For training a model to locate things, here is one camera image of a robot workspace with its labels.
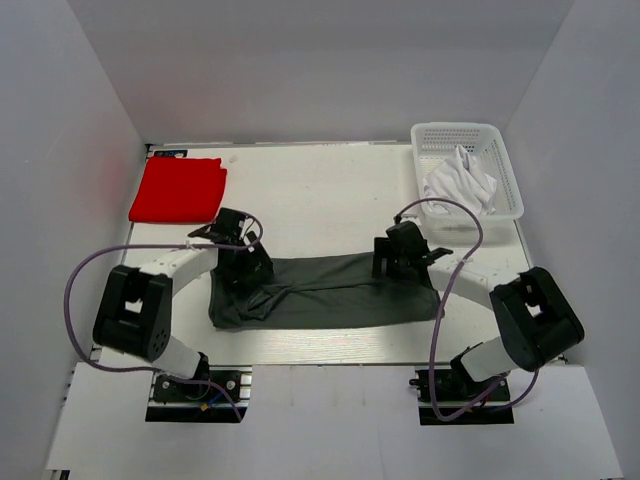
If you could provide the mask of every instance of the white plastic basket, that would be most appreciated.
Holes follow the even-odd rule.
[[[504,146],[500,131],[485,123],[418,123],[411,129],[413,162],[416,168],[418,191],[424,196],[423,179],[440,162],[447,158],[457,145],[462,145],[476,157],[485,171],[498,180],[494,203],[495,212],[480,217],[482,224],[493,224],[505,220],[516,220],[524,213],[522,198],[511,161]],[[469,216],[434,212],[428,203],[422,204],[427,219],[442,220],[447,223],[471,223]]]

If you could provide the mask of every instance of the red cloth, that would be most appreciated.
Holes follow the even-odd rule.
[[[151,157],[129,220],[145,223],[210,223],[218,213],[227,170],[221,159]]]

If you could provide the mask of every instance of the white wall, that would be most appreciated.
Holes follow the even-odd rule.
[[[76,358],[65,277],[126,237],[144,148],[64,0],[0,2],[0,64],[0,476],[29,480]],[[106,272],[92,268],[74,296],[85,344]]]
[[[576,0],[506,129],[522,226],[584,323],[584,363],[640,478],[640,3]]]
[[[504,128],[573,0],[69,0],[147,142]]]

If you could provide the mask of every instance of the purple cable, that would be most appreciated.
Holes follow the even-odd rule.
[[[246,213],[246,212],[240,212],[240,213],[243,213],[247,217],[251,218],[258,225],[258,228],[260,228],[260,233],[258,235],[258,238],[256,238],[253,242],[251,242],[251,243],[249,243],[247,245],[244,245],[244,246],[217,245],[217,244],[202,244],[202,245],[191,245],[191,246],[188,246],[186,244],[181,244],[181,243],[179,243],[179,244],[166,244],[166,245],[155,244],[155,243],[138,244],[138,245],[116,245],[116,246],[113,246],[113,247],[107,247],[107,248],[103,248],[102,250],[98,250],[97,252],[92,253],[87,258],[82,260],[78,264],[78,266],[76,266],[76,268],[73,269],[73,271],[71,272],[71,275],[69,275],[69,279],[67,280],[67,285],[66,285],[66,287],[64,289],[64,300],[63,300],[64,325],[65,325],[65,327],[67,329],[67,334],[69,335],[69,340],[71,341],[71,345],[73,346],[73,349],[76,351],[76,353],[80,357],[80,360],[82,360],[87,365],[89,365],[89,366],[91,366],[91,367],[93,367],[95,369],[102,370],[103,372],[112,372],[112,373],[127,373],[127,372],[164,373],[159,368],[154,368],[154,367],[126,367],[126,368],[109,367],[109,366],[102,365],[102,364],[100,364],[98,362],[95,362],[95,361],[91,360],[91,358],[86,353],[84,353],[84,351],[82,350],[82,347],[80,346],[80,343],[78,342],[76,334],[73,331],[73,324],[71,323],[71,289],[72,289],[73,284],[74,284],[74,282],[76,280],[76,277],[78,276],[80,271],[89,262],[91,262],[92,260],[95,260],[96,258],[98,258],[98,257],[100,257],[102,255],[106,255],[107,253],[117,252],[117,251],[120,251],[120,250],[143,250],[143,249],[146,249],[146,250],[149,250],[149,249],[186,250],[186,249],[189,249],[189,248],[197,248],[197,249],[200,249],[200,248],[217,248],[219,250],[235,250],[235,251],[247,250],[247,249],[249,249],[251,247],[254,247],[258,243],[260,243],[260,241],[262,240],[262,235],[264,233],[264,229],[262,227],[262,224],[260,223],[260,220],[258,220],[256,217],[254,217],[250,213]],[[220,393],[222,393],[222,395],[224,395],[226,400],[229,402],[229,404],[231,405],[231,408],[233,408],[233,411],[236,414],[236,417],[238,417],[238,421],[242,421],[242,415],[240,414],[240,411],[238,410],[238,407],[236,406],[236,404],[233,402],[233,399],[229,396],[229,394],[226,392],[226,390],[224,388],[222,388],[220,385],[218,385],[217,383],[211,382],[209,380],[187,380],[187,379],[184,379],[184,378],[175,377],[173,375],[168,375],[168,377],[169,377],[170,380],[172,380],[174,382],[182,383],[182,384],[185,384],[185,385],[206,385],[208,387],[215,388]]]
[[[433,408],[433,413],[441,422],[451,422],[456,418],[464,415],[464,413],[468,409],[472,408],[476,403],[484,400],[485,397],[487,397],[489,394],[491,394],[491,392],[493,392],[496,388],[498,388],[498,386],[500,385],[500,382],[502,382],[507,377],[507,374],[503,373],[502,375],[498,376],[498,378],[493,383],[491,383],[491,385],[489,385],[489,387],[487,387],[482,393],[480,393],[477,397],[475,397],[473,400],[468,402],[466,405],[460,407],[459,410],[456,410],[452,414],[443,415],[442,412],[440,411],[440,406],[438,405],[438,400],[436,398],[435,363],[436,363],[436,347],[438,345],[438,334],[440,333],[440,325],[442,324],[442,318],[444,317],[444,306],[447,303],[447,300],[449,298],[449,295],[451,294],[451,291],[453,290],[453,285],[456,279],[458,278],[460,271],[464,268],[465,262],[471,257],[471,255],[473,255],[478,250],[478,248],[480,248],[480,245],[482,245],[482,241],[484,240],[484,230],[482,229],[482,225],[480,225],[480,221],[478,220],[478,217],[476,217],[471,210],[469,210],[467,207],[465,207],[461,203],[458,203],[454,200],[450,200],[448,198],[441,198],[441,197],[421,198],[419,200],[416,200],[415,202],[411,202],[409,205],[404,207],[402,210],[400,210],[400,212],[396,216],[400,217],[407,210],[425,202],[444,202],[444,203],[449,203],[451,205],[455,205],[458,208],[461,208],[471,217],[471,220],[473,220],[473,223],[475,223],[476,228],[478,229],[478,240],[473,245],[473,247],[471,247],[469,251],[462,257],[462,259],[460,260],[460,263],[458,263],[456,268],[453,270],[453,273],[451,274],[451,278],[449,279],[449,283],[444,289],[444,292],[442,294],[442,300],[436,312],[436,320],[433,326],[433,334],[431,336],[431,348],[429,350],[429,396],[431,398],[431,406]],[[504,410],[506,408],[509,408],[519,403],[533,389],[533,386],[537,378],[538,378],[538,374],[536,372],[531,384],[520,397],[518,397],[516,400],[514,400],[509,404],[503,405],[501,407],[496,407],[492,409],[492,411]]]

